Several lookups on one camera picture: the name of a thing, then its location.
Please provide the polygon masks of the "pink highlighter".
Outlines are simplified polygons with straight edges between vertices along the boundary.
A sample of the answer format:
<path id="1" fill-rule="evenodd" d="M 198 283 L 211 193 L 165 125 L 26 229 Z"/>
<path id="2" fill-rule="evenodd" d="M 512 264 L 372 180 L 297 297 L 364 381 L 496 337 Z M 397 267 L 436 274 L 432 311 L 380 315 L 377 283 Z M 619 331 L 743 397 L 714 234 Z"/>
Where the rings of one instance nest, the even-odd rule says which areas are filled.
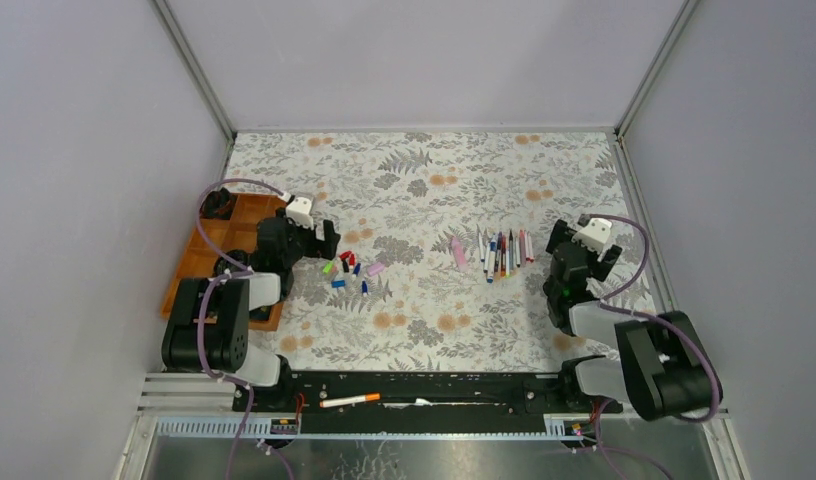
<path id="1" fill-rule="evenodd" d="M 450 249 L 455 260 L 457 269 L 460 272 L 466 272 L 468 269 L 468 261 L 465 256 L 463 245 L 457 236 L 453 236 L 450 240 Z"/>

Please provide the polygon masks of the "orange cap white marker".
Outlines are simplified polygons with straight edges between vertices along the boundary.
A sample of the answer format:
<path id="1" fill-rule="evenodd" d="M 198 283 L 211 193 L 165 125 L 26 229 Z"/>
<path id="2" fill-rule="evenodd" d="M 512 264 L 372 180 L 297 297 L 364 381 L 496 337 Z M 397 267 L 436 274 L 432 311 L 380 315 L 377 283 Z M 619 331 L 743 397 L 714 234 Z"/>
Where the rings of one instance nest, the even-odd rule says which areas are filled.
<path id="1" fill-rule="evenodd" d="M 381 399 L 380 393 L 367 393 L 349 397 L 323 399 L 319 406 L 323 409 L 350 406 L 359 403 L 376 402 Z"/>

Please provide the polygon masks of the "orange red ink pen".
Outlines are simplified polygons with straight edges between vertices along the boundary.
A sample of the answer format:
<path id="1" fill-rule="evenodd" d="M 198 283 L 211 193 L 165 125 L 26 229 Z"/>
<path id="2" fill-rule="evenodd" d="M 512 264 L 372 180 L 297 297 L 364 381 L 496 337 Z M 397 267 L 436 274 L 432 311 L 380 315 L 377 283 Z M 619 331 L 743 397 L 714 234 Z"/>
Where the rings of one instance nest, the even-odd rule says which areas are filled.
<path id="1" fill-rule="evenodd" d="M 506 239 L 502 238 L 501 241 L 501 248 L 500 248 L 500 268 L 499 268 L 499 276 L 501 278 L 505 278 L 507 275 L 507 250 L 506 250 Z"/>

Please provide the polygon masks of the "purple ink gel pen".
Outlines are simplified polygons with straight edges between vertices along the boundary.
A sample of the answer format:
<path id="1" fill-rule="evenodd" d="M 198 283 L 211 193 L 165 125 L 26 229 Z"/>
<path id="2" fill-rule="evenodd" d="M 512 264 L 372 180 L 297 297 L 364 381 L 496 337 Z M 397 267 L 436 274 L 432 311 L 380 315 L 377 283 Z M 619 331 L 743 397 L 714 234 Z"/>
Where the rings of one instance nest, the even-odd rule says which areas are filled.
<path id="1" fill-rule="evenodd" d="M 501 241 L 502 241 L 501 232 L 497 232 L 497 235 L 494 238 L 494 241 L 495 241 L 495 243 L 494 243 L 493 273 L 494 273 L 494 275 L 497 275 L 498 272 L 499 272 L 499 268 L 500 268 L 500 258 L 501 258 L 500 257 L 500 255 L 501 255 L 500 248 L 501 248 Z"/>

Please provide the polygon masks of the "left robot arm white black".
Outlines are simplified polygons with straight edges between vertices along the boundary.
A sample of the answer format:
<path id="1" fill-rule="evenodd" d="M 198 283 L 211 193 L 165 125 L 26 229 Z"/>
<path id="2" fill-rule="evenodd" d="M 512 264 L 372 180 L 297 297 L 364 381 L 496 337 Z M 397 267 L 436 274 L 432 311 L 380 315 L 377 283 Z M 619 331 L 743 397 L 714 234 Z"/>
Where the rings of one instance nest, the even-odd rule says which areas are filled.
<path id="1" fill-rule="evenodd" d="M 260 221 L 251 252 L 238 249 L 210 277 L 180 281 L 161 346 L 164 365 L 205 373 L 213 379 L 256 387 L 256 398 L 272 411 L 293 401 L 294 385 L 283 377 L 282 357 L 250 353 L 251 313 L 272 312 L 290 294 L 293 268 L 303 258 L 332 260 L 341 235 L 334 222 L 306 228 L 278 216 Z"/>

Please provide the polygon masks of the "blue cap white marker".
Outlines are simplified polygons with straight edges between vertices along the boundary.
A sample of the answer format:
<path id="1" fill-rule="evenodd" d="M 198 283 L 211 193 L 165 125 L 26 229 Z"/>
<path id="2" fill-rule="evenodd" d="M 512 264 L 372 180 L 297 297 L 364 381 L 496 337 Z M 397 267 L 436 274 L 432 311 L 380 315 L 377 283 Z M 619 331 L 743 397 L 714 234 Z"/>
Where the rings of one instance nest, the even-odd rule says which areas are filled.
<path id="1" fill-rule="evenodd" d="M 496 265 L 496 251 L 497 251 L 497 242 L 495 240 L 491 240 L 488 243 L 488 251 L 485 260 L 485 273 L 486 273 L 486 281 L 488 283 L 494 282 L 495 277 L 495 265 Z"/>

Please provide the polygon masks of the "pink highlighter cap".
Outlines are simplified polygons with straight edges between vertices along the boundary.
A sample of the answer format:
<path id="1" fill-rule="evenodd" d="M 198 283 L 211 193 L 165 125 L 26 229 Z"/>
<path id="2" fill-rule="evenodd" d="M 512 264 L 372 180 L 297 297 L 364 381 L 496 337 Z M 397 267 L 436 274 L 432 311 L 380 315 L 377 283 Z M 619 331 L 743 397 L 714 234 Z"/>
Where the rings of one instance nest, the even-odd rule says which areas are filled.
<path id="1" fill-rule="evenodd" d="M 381 262 L 374 263 L 367 268 L 366 275 L 369 277 L 374 277 L 380 274 L 385 268 L 386 266 Z"/>

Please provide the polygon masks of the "black cap white marker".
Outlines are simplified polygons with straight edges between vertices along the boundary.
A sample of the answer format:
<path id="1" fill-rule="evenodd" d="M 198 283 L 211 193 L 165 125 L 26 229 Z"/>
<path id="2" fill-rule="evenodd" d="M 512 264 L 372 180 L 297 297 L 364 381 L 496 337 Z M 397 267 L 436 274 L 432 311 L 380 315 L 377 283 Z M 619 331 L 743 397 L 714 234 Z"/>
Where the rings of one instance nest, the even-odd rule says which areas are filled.
<path id="1" fill-rule="evenodd" d="M 481 265 L 484 265 L 484 262 L 486 260 L 486 244 L 485 244 L 484 234 L 480 230 L 477 231 L 477 244 L 478 244 L 477 252 L 478 252 L 478 255 L 479 255 L 479 261 L 480 261 Z"/>

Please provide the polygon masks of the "translucent pink pen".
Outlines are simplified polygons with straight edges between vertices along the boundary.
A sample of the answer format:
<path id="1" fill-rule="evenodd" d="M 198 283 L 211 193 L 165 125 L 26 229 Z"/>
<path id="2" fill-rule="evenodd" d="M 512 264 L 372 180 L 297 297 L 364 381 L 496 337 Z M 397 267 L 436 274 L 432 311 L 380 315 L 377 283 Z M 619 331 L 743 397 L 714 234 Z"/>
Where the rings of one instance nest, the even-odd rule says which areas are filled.
<path id="1" fill-rule="evenodd" d="M 528 254 L 528 247 L 526 245 L 527 242 L 527 233 L 523 230 L 519 232 L 519 255 L 520 255 L 520 264 L 525 266 L 528 262 L 529 254 Z"/>

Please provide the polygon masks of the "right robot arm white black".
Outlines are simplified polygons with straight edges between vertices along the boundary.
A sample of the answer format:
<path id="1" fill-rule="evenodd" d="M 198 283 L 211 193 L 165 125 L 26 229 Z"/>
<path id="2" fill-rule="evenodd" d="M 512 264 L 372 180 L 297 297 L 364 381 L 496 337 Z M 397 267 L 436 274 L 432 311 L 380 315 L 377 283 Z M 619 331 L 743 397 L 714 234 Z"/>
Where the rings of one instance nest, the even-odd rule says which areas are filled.
<path id="1" fill-rule="evenodd" d="M 571 337 L 594 340 L 619 357 L 580 357 L 563 362 L 557 396 L 567 410 L 581 412 L 595 400 L 630 405 L 644 420 L 665 417 L 702 423 L 712 419 L 723 388 L 689 316 L 660 314 L 608 304 L 589 289 L 607 279 L 622 249 L 610 244 L 615 215 L 583 216 L 577 225 L 559 220 L 546 251 L 543 284 L 549 319 Z"/>

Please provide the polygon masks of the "houndstooth pattern pen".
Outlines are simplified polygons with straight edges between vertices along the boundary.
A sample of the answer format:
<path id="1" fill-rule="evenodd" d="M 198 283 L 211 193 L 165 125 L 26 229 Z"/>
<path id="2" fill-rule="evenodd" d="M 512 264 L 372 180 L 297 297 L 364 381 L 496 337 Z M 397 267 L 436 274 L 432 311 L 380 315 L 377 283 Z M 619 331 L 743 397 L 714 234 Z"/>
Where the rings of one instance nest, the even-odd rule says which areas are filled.
<path id="1" fill-rule="evenodd" d="M 506 242 L 506 268 L 507 268 L 507 276 L 510 277 L 513 275 L 513 271 L 515 269 L 515 253 L 516 253 L 516 244 L 513 237 L 513 231 L 510 230 Z"/>

